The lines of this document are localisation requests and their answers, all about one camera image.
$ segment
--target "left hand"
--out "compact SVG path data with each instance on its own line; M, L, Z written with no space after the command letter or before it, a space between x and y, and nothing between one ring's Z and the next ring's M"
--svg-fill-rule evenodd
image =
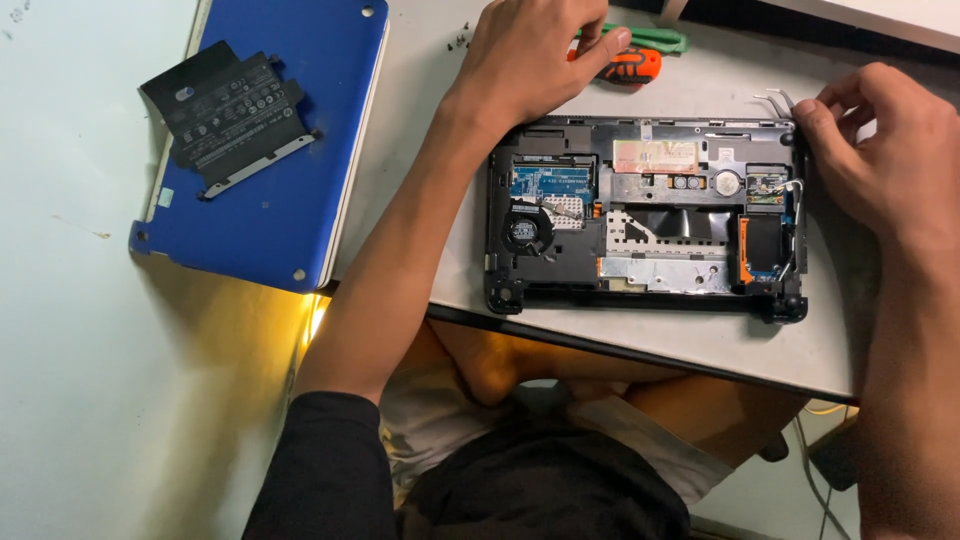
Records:
M493 0L444 106L496 136L551 112L630 44L623 27L601 36L606 16L607 0ZM581 29L577 60L567 61Z

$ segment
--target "blue circuit board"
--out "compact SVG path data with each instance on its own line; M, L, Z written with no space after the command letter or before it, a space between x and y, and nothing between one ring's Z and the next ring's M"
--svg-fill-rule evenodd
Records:
M593 204L588 167L514 167L512 197L579 197Z

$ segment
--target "floor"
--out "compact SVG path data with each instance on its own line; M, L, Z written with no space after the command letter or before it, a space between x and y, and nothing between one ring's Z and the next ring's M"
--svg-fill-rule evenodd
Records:
M807 408L823 410L834 404L814 400ZM846 407L828 415L802 412L800 419L808 444L812 444L844 420L856 409ZM699 503L690 507L690 513L710 522L743 529L756 535L737 535L747 540L779 538L782 540L841 540L843 536L826 519L823 508L814 497L804 474L800 442L791 424L783 431L790 456L779 463L768 463L754 457L736 470L728 479L713 489ZM820 476L816 467L811 474L830 510L850 538L860 538L860 511L857 506L856 486L847 491L833 491Z

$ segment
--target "black shirt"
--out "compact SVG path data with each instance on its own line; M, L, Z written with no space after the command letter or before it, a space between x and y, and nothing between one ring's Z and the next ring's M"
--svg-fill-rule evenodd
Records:
M423 474L393 512L380 416L335 392L287 412L245 540L686 538L686 506L633 450L558 419L523 419Z

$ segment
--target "person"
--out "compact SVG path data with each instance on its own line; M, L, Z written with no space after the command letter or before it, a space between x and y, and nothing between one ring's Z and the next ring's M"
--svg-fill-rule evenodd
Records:
M306 353L244 538L683 538L685 504L799 411L803 398L774 390L423 322L474 171L513 126L577 95L630 41L623 28L601 35L606 13L606 0L484 9L420 153ZM881 245L859 389L862 535L953 536L960 119L881 63L793 112L828 191ZM876 134L857 141L874 119ZM394 269L388 285L383 266ZM581 399L563 414L524 413L508 394L542 378L581 380Z

